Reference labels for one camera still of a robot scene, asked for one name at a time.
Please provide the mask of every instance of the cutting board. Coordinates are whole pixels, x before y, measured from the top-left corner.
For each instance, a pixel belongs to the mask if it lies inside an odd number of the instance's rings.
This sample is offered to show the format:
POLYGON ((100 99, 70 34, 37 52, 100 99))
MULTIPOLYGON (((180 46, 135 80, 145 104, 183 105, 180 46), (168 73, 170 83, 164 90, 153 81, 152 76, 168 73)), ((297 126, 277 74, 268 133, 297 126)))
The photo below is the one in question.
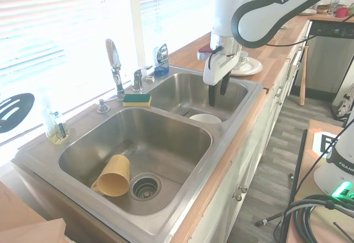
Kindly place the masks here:
POLYGON ((60 243, 64 232, 64 220, 56 219, 2 231, 0 243, 60 243))
POLYGON ((46 222, 0 182, 0 231, 46 222))

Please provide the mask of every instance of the sink rim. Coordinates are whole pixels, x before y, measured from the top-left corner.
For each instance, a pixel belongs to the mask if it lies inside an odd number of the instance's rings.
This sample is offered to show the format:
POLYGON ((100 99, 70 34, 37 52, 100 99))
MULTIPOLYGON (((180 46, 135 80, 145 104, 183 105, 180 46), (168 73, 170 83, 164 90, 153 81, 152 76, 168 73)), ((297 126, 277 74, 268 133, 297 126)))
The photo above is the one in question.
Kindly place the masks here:
MULTIPOLYGON (((148 93, 152 88, 158 86, 159 84, 165 82, 167 79, 171 78, 175 73, 188 73, 202 75, 202 72, 195 70, 187 70, 182 68, 170 67, 170 74, 168 76, 162 77, 161 82, 155 82, 152 84, 144 84, 145 89, 144 93, 148 93)), ((129 213, 126 213, 113 203, 110 203, 105 198, 93 192, 89 187, 85 186, 75 178, 68 175, 64 172, 58 164, 59 158, 62 152, 68 147, 67 144, 71 143, 71 140, 67 143, 63 143, 59 146, 53 146, 46 138, 42 138, 34 143, 34 145, 29 145, 28 149, 20 150, 13 160, 14 163, 18 166, 25 166, 29 170, 35 172, 49 184, 54 186, 56 189, 64 193, 71 200, 75 201, 78 205, 83 207, 86 211, 94 215, 96 218, 101 220, 112 230, 116 231, 118 234, 129 240, 130 242, 169 242, 177 231, 179 225, 187 215, 191 206, 193 205, 195 199, 201 192, 205 183, 209 179, 210 175, 214 171, 217 163, 222 158, 225 150, 227 149, 230 142, 233 140, 236 132, 243 123, 245 117, 248 115, 248 111, 253 107, 256 99, 261 94, 263 85, 240 79, 230 79, 231 82, 238 82, 244 85, 247 88, 247 94, 241 101, 240 105, 236 108, 231 117, 219 124, 204 124, 198 121, 191 120, 187 117, 182 117, 168 111, 164 111, 155 107, 142 108, 150 112, 154 112, 158 115, 163 115, 175 120, 179 120, 184 123, 188 123, 192 126, 199 127, 206 131, 211 136, 211 144, 205 154, 201 157, 199 163, 196 165, 194 170, 189 175, 188 179, 185 181, 183 186, 178 191, 177 195, 173 198, 171 203, 163 209, 164 220, 161 220, 162 211, 157 214, 147 215, 147 216, 135 216, 129 213), (44 156, 43 159, 36 159, 40 157, 40 154, 33 153, 34 149, 38 146, 44 145, 44 149, 47 151, 50 150, 56 155, 56 160, 53 162, 48 157, 44 156), (70 177, 68 187, 66 183, 61 183, 63 179, 67 179, 66 176, 70 177), (78 195, 78 190, 84 194, 91 194, 89 200, 85 201, 85 198, 82 198, 78 195), (143 223, 146 221, 151 222, 151 218, 158 218, 160 225, 154 229, 154 232, 147 231, 143 229, 143 223)), ((127 89, 129 93, 134 93, 131 89, 127 89)), ((85 111, 82 114, 79 114, 77 120, 71 125, 80 125, 80 122, 84 124, 84 121, 89 119, 93 122, 92 128, 90 131, 83 133, 86 135, 91 132, 97 126, 103 124, 109 120, 112 116, 116 115, 120 111, 128 110, 125 109, 121 103, 112 101, 108 103, 111 106, 111 111, 106 114, 97 114, 96 108, 92 108, 90 111, 85 111)), ((74 142, 78 141, 82 136, 73 136, 74 142)))

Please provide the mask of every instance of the white cup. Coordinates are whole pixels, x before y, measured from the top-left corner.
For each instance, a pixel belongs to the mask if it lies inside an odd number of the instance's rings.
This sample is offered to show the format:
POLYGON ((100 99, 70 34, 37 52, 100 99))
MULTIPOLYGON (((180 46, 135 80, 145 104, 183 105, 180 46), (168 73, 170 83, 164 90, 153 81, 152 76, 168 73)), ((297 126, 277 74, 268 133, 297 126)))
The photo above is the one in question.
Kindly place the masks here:
POLYGON ((238 63, 236 64, 235 67, 233 67, 234 70, 243 70, 242 66, 244 64, 248 63, 248 52, 246 51, 241 51, 240 53, 240 59, 238 60, 238 63))

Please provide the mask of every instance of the red container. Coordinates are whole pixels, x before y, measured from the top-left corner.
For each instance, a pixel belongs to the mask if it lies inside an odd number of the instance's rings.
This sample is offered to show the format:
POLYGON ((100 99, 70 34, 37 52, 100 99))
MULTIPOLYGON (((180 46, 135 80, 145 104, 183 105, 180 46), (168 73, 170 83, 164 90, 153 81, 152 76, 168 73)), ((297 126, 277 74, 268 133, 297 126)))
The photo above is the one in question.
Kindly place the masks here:
POLYGON ((348 8, 340 7, 337 9, 336 17, 337 18, 344 18, 347 16, 347 13, 348 13, 348 8))

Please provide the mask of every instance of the gray floor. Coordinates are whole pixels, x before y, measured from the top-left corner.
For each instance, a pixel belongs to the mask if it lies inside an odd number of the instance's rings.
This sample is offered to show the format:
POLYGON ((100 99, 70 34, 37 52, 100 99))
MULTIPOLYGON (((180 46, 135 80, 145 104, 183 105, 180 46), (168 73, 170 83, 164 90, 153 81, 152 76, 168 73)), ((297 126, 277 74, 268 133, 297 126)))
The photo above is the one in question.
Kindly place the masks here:
POLYGON ((261 228, 253 224, 287 206, 288 174, 295 171, 303 130, 310 119, 342 125, 332 119, 328 103, 311 99, 306 99, 305 106, 298 103, 297 96, 287 97, 227 243, 276 242, 273 230, 278 219, 261 228))

